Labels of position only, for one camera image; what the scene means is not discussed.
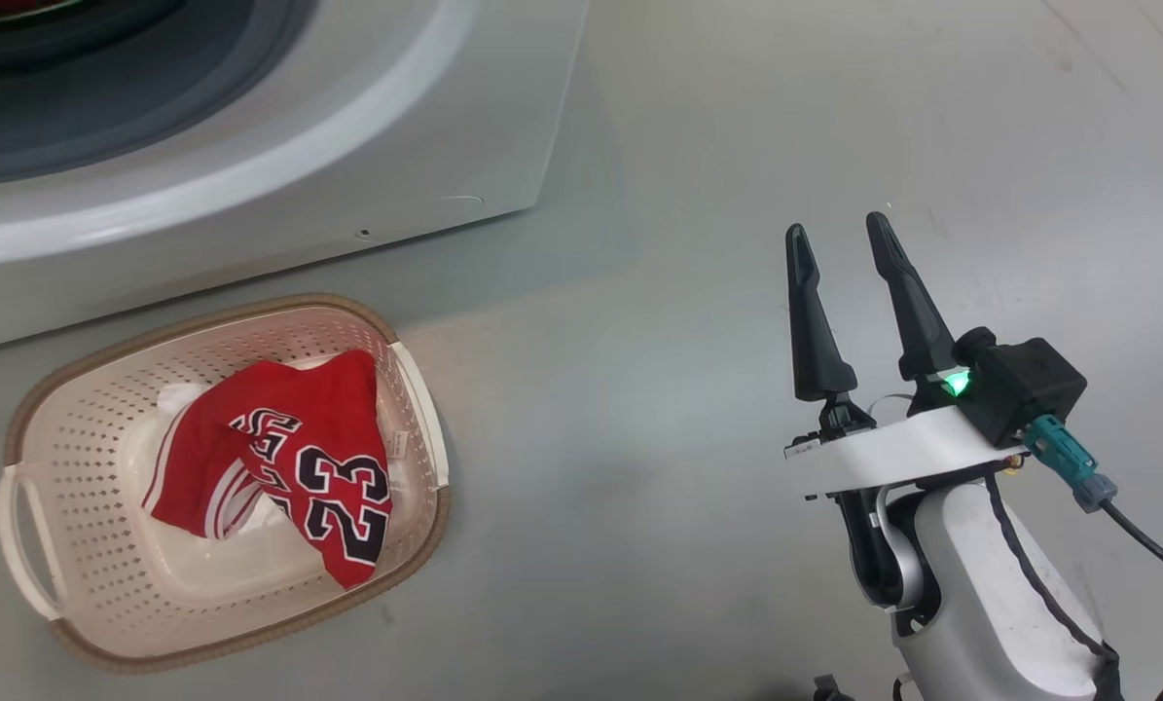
clothing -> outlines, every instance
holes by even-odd
[[[142,506],[226,538],[265,494],[350,589],[373,575],[385,539],[385,466],[371,356],[350,350],[308,371],[256,363],[173,419]]]

perforated basket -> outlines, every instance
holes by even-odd
[[[163,386],[213,385],[262,359],[308,367],[355,348],[377,363],[395,502],[373,580],[344,593],[265,499],[221,542],[141,509],[164,432]],[[416,364],[379,316],[340,296],[204,316],[70,364],[24,399],[6,456],[0,534],[15,584],[71,652],[117,673],[226,656],[366,602],[429,559],[450,505],[438,416]],[[52,594],[26,553],[20,492]]]

floor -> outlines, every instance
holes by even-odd
[[[241,656],[97,673],[0,555],[0,701],[861,700],[902,671],[839,514],[791,495],[783,235],[804,222],[858,398],[904,391],[862,217],[955,334],[1044,336],[1071,417],[1163,541],[1163,0],[593,0],[538,207],[0,348],[10,413],[57,365],[190,315],[344,294],[413,351],[456,510],[426,568]],[[893,400],[880,421],[897,416]],[[1007,499],[1163,684],[1163,567],[1047,471]]]

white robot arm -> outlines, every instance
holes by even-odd
[[[840,506],[854,577],[887,611],[909,666],[896,698],[912,680],[927,701],[1119,701],[1119,656],[996,482],[1035,456],[1084,510],[1106,510],[1163,560],[1163,549],[1116,512],[1113,482],[1062,423],[1087,381],[1043,338],[997,345],[977,328],[955,343],[887,217],[869,214],[866,230],[892,294],[898,367],[915,382],[909,413],[880,428],[849,400],[856,373],[827,327],[814,253],[794,224],[786,237],[794,391],[825,405],[819,430],[785,457],[800,495]],[[821,684],[816,698],[846,696]]]

white stripe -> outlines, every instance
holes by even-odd
[[[243,509],[248,506],[249,501],[261,496],[261,484],[252,479],[251,474],[243,474],[248,475],[248,480],[250,480],[251,484],[247,485],[247,487],[238,488],[237,492],[235,492],[235,496],[230,496],[229,501],[227,501],[226,510],[222,513],[221,537],[229,536],[233,530],[238,529],[248,522],[248,516],[252,515],[252,509],[247,509],[245,512]]]
[[[213,529],[213,524],[217,522],[217,514],[221,510],[222,502],[224,502],[226,488],[230,487],[230,484],[240,475],[240,471],[243,471],[243,460],[235,458],[235,462],[230,463],[229,467],[226,467],[222,479],[217,480],[217,486],[213,489],[213,493],[208,495],[208,507],[205,509],[205,536],[215,538],[215,541],[219,536]]]
[[[170,463],[170,449],[176,442],[176,430],[179,428],[184,414],[188,413],[188,407],[184,407],[181,412],[176,414],[176,417],[170,422],[170,428],[166,429],[166,435],[162,439],[162,449],[158,450],[158,464],[152,466],[152,477],[149,478],[149,496],[145,498],[144,509],[152,513],[157,509],[158,501],[162,499],[162,488],[166,484],[166,465]]]

